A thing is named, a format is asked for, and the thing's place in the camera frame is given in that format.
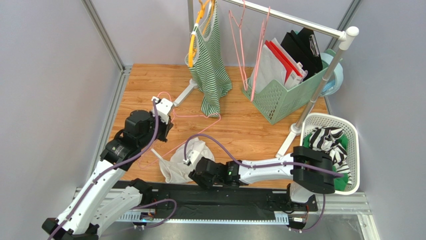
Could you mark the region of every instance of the wooden floor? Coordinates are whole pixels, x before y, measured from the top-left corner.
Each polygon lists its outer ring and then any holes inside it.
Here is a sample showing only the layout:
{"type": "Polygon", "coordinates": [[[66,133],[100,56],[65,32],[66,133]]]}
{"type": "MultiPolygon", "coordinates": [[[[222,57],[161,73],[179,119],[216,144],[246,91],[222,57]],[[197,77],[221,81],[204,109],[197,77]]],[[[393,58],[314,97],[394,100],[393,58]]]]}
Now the wooden floor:
{"type": "MultiPolygon", "coordinates": [[[[220,107],[222,119],[206,130],[208,134],[221,142],[239,160],[264,160],[275,157],[278,149],[289,133],[289,127],[295,123],[303,108],[287,116],[275,125],[271,125],[255,106],[241,92],[242,81],[238,67],[226,68],[232,80],[233,89],[221,98],[220,107]]],[[[246,73],[250,76],[252,69],[246,73]]],[[[191,74],[185,65],[135,64],[130,73],[128,83],[118,109],[110,140],[117,131],[124,128],[125,119],[134,110],[151,110],[151,98],[159,92],[170,93],[174,101],[188,86],[191,74]]],[[[195,90],[175,109],[178,115],[201,115],[203,94],[195,90]]],[[[318,99],[313,112],[327,113],[324,98],[318,99]]],[[[156,141],[154,148],[163,155],[205,127],[215,122],[217,118],[176,117],[174,127],[169,132],[168,142],[156,141]]],[[[201,138],[213,152],[216,162],[225,163],[231,159],[209,139],[201,138]]],[[[299,145],[300,138],[293,141],[293,146],[299,145]]],[[[164,159],[169,160],[175,153],[172,151],[164,159]]],[[[157,158],[149,151],[133,163],[123,180],[140,178],[147,182],[164,182],[157,158]]],[[[270,180],[257,182],[252,187],[286,188],[288,180],[270,180]]]]}

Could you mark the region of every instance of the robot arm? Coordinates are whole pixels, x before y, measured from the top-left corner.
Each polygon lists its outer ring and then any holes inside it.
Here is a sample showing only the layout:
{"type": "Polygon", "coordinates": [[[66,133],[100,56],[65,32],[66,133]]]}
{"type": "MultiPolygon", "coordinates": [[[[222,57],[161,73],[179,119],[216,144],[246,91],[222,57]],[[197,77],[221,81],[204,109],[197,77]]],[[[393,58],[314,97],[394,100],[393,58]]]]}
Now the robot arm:
{"type": "Polygon", "coordinates": [[[334,177],[319,171],[332,171],[333,162],[330,156],[303,146],[294,147],[293,153],[282,157],[238,162],[229,161],[222,164],[202,157],[189,177],[205,189],[213,185],[239,187],[265,180],[292,179],[294,183],[287,186],[287,191],[290,200],[298,204],[306,203],[314,193],[335,192],[334,177]],[[307,164],[319,170],[311,170],[297,164],[307,164]]]}
{"type": "Polygon", "coordinates": [[[144,187],[134,182],[133,184],[136,184],[136,186],[130,185],[110,204],[98,210],[107,193],[131,167],[134,161],[123,164],[116,169],[111,169],[101,178],[99,178],[99,175],[114,165],[140,153],[153,137],[163,142],[167,141],[167,134],[173,126],[169,114],[174,105],[165,98],[160,100],[157,97],[153,97],[152,100],[155,103],[160,120],[158,121],[157,135],[154,136],[156,128],[155,111],[135,110],[130,114],[125,120],[124,129],[120,130],[114,139],[106,144],[93,174],[82,188],[82,191],[57,218],[48,218],[43,223],[42,228],[48,234],[56,231],[53,236],[55,240],[98,239],[98,236],[123,213],[141,203],[144,187]],[[67,219],[67,216],[70,215],[75,207],[74,213],[67,219]]]}

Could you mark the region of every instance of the cable clip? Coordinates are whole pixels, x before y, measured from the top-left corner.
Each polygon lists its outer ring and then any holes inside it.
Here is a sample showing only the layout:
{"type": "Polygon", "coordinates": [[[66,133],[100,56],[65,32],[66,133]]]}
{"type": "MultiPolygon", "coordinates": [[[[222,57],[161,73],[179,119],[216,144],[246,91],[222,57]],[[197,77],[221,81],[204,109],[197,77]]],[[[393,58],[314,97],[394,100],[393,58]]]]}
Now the cable clip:
{"type": "Polygon", "coordinates": [[[142,229],[142,231],[145,230],[145,225],[140,225],[140,226],[133,225],[133,227],[134,229],[142,229]]]}

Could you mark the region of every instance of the green basket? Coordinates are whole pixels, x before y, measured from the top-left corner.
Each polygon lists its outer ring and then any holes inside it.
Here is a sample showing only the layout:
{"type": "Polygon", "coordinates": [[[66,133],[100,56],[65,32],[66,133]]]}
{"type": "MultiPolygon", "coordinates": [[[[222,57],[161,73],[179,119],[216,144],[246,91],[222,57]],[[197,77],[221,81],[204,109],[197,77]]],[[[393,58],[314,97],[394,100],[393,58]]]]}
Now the green basket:
{"type": "MultiPolygon", "coordinates": [[[[336,55],[331,49],[325,52],[333,57],[336,55]]],[[[326,63],[323,62],[322,65],[323,69],[320,72],[290,90],[287,90],[276,79],[272,80],[261,92],[254,93],[254,106],[272,125],[278,123],[309,102],[328,69],[326,63]]],[[[242,93],[251,99],[252,88],[248,86],[247,91],[242,88],[242,93]]]]}

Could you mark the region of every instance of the clothes hanger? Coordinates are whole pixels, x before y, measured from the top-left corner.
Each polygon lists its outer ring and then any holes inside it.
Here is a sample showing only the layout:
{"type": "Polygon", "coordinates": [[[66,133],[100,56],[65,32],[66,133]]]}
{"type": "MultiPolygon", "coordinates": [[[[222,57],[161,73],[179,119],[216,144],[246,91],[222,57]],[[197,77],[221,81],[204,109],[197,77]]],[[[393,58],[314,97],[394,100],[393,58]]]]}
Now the clothes hanger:
{"type": "Polygon", "coordinates": [[[243,34],[242,34],[242,25],[243,25],[244,12],[246,11],[246,1],[242,0],[242,3],[243,3],[243,5],[242,5],[242,15],[241,15],[241,19],[239,20],[239,23],[235,19],[235,17],[232,14],[231,10],[229,10],[229,23],[231,25],[233,45],[235,46],[236,59],[238,61],[238,67],[239,67],[239,73],[241,74],[242,85],[244,87],[244,90],[247,91],[247,89],[249,88],[249,85],[247,83],[246,63],[244,61],[243,34]],[[241,67],[241,63],[240,63],[240,57],[238,56],[237,43],[235,41],[234,28],[232,27],[232,20],[231,19],[233,19],[235,21],[236,25],[239,28],[239,44],[240,44],[240,48],[241,48],[242,67],[241,67]]]}
{"type": "Polygon", "coordinates": [[[213,11],[215,10],[215,2],[216,0],[211,0],[210,16],[208,16],[207,22],[204,25],[204,30],[202,31],[203,35],[206,33],[207,27],[209,26],[210,20],[212,19],[213,11]]]}
{"type": "MultiPolygon", "coordinates": [[[[198,16],[196,17],[195,24],[199,24],[200,19],[203,18],[204,13],[206,11],[206,6],[210,2],[210,0],[205,1],[203,3],[201,0],[198,0],[199,4],[201,5],[201,9],[198,12],[198,16]]],[[[189,52],[188,52],[188,66],[192,68],[194,66],[193,58],[194,58],[194,40],[195,35],[191,34],[191,41],[189,42],[189,52]]]]}
{"type": "MultiPolygon", "coordinates": [[[[204,29],[202,30],[202,35],[206,33],[207,28],[210,26],[210,20],[212,19],[213,11],[215,10],[215,0],[211,0],[211,8],[210,8],[210,15],[208,16],[207,22],[205,22],[204,29]]],[[[192,58],[195,57],[197,53],[197,49],[194,47],[192,49],[192,58]]]]}
{"type": "Polygon", "coordinates": [[[254,66],[254,76],[253,76],[253,86],[251,86],[251,99],[250,102],[253,102],[253,99],[255,97],[255,88],[256,88],[256,79],[258,78],[258,69],[259,69],[259,62],[261,60],[261,53],[262,53],[262,46],[264,45],[264,38],[265,38],[265,32],[266,27],[268,24],[269,14],[271,13],[271,7],[269,7],[266,20],[264,19],[262,21],[262,28],[260,30],[260,36],[259,36],[259,45],[257,48],[257,58],[256,58],[256,65],[254,66]]]}

